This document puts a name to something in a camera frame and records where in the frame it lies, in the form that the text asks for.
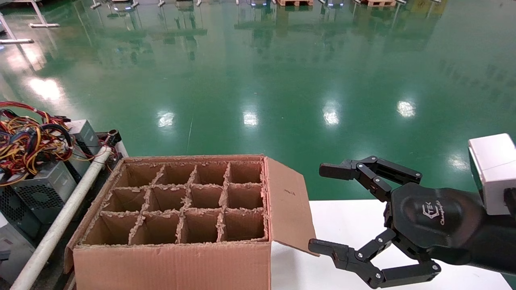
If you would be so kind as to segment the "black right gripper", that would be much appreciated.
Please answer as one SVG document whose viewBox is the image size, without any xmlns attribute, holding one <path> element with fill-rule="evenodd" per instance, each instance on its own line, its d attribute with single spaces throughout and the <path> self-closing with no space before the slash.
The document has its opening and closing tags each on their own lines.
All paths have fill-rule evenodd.
<svg viewBox="0 0 516 290">
<path fill-rule="evenodd" d="M 419 185 L 422 173 L 388 160 L 369 156 L 321 163 L 319 175 L 356 180 L 376 199 L 389 202 L 389 227 L 361 249 L 312 238 L 308 249 L 330 257 L 337 269 L 355 273 L 370 288 L 391 288 L 433 280 L 441 268 L 431 259 L 450 265 L 472 264 L 475 235 L 486 219 L 476 193 Z M 385 181 L 402 186 L 393 190 Z M 418 264 L 380 270 L 372 259 L 393 244 Z"/>
</svg>

